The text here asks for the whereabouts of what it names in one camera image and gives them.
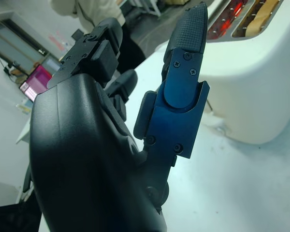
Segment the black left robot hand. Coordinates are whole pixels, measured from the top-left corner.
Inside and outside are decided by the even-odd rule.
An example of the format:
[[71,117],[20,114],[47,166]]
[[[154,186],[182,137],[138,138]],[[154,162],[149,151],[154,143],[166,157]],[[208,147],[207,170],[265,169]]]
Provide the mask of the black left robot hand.
[[64,56],[30,119],[31,177],[50,231],[167,231],[168,175],[178,156],[191,156],[210,89],[198,80],[207,23],[204,2],[179,18],[162,83],[145,93],[133,131],[123,113],[136,72],[111,81],[119,22],[103,20]]

